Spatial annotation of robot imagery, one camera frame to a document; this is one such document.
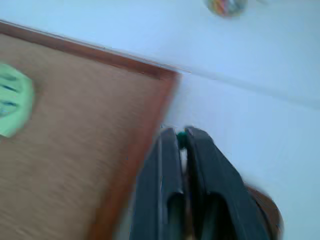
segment brown object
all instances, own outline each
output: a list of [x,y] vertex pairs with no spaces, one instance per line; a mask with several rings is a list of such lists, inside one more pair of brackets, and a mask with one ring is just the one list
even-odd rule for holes
[[267,194],[251,186],[247,186],[247,189],[260,210],[262,222],[269,233],[270,239],[280,240],[284,223],[277,205]]
[[0,143],[0,240],[112,239],[178,75],[1,21],[0,61],[36,95]]

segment white wall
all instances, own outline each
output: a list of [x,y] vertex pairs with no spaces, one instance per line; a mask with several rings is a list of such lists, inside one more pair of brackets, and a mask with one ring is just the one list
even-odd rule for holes
[[1,0],[0,19],[192,72],[164,123],[208,131],[285,240],[320,239],[320,1],[268,2],[224,19],[201,0]]

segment brown wooden surface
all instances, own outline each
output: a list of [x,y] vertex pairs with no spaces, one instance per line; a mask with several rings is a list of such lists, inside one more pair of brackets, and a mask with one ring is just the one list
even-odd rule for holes
[[100,206],[97,206],[96,219],[88,233],[88,239],[111,240],[119,215],[126,205],[137,172],[152,144],[153,134],[160,126],[179,75],[172,70],[137,61],[117,52],[106,51],[103,48],[4,21],[0,21],[0,33],[104,64],[124,68],[128,71],[144,73],[165,83],[165,87],[158,90],[157,94],[148,103],[148,107],[145,108],[143,121],[130,140],[131,145],[128,149],[128,156],[113,173],[111,187],[105,193]]

